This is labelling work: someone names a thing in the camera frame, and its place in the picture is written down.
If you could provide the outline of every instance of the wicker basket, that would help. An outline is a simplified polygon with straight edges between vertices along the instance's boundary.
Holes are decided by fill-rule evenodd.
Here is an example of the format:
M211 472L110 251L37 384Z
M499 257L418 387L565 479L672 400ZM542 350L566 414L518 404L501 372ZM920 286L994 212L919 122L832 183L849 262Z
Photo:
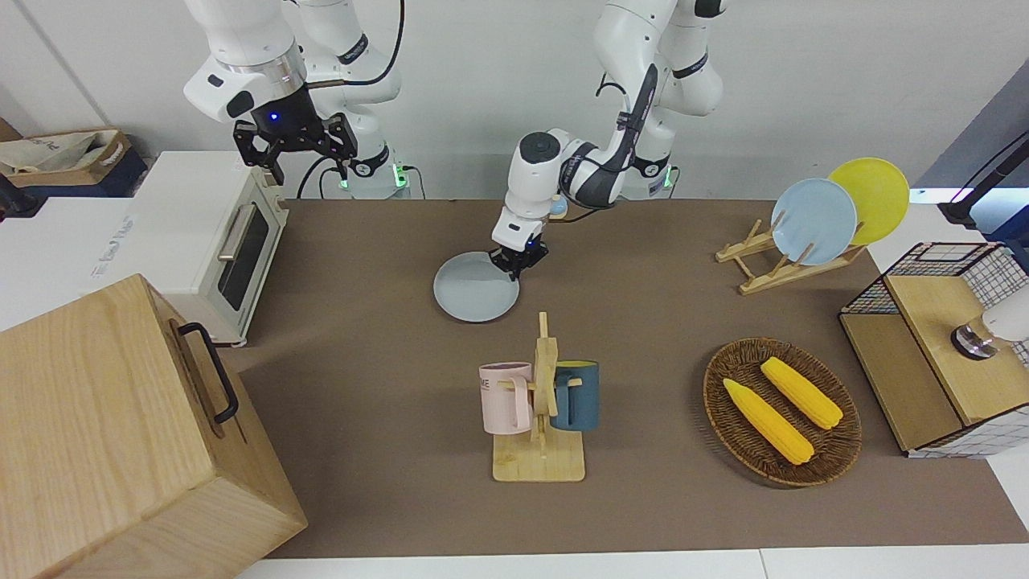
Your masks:
M760 364L777 357L812 382L843 410L832 430L816 427L761 374ZM814 458L791 465L743 418L722 386L732 378L752 389L796 427L815 447ZM787 486L813 486L847 472L861 450L861 422L840 378L810 354L770 338L737 340L718 351L704 373L704 408L714 432L734 457L760 476Z

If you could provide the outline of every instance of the wooden crate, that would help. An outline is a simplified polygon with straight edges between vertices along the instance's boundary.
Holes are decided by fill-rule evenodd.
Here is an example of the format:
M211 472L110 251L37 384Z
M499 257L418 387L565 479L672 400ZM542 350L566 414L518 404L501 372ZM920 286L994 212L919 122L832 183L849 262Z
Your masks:
M963 278L887 275L885 285L899 314L840 320L901 450L955 440L1029 404L1029 372L1013 351L972 361L951 345L951 331L983 313Z
M135 276L0 334L0 576L232 578L307 526L184 323Z

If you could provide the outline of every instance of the mug handle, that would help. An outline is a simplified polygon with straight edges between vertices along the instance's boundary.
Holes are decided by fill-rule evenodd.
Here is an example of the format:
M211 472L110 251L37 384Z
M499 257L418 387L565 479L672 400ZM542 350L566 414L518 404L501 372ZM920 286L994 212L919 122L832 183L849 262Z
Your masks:
M569 392L571 390L570 389L571 385L568 384L569 382L570 381L568 376L558 376L555 379L554 386L557 387L555 389L555 394L558 395L558 412L560 413L562 408L568 409L567 419L565 420L565 423L567 423L568 426L571 427L573 424L575 424L574 421L575 414L574 414L574 407L572 406L571 393Z
M529 384L522 376L510 376L507 379L514 383L514 428L528 429L531 426L528 404L522 404L522 401L529 400Z

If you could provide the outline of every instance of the corn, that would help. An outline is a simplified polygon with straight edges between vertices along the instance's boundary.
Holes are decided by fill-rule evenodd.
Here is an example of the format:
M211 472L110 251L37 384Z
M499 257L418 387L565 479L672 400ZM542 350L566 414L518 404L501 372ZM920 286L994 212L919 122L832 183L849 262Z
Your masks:
M819 428L827 431L840 424L843 410L785 362L773 356L761 364L761 373Z
M772 446L793 465L803 465L815 456L815 447L793 425L786 422L754 391L736 381L722 379L733 404Z

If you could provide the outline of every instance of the dark blue mug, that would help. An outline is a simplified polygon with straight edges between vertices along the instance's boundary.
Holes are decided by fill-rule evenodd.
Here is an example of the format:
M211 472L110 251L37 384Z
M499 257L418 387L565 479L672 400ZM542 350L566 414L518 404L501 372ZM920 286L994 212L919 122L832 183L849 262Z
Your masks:
M574 378L582 382L571 386ZM600 366L587 360L558 361L554 375L558 415L551 426L562 431L587 432L600 424Z

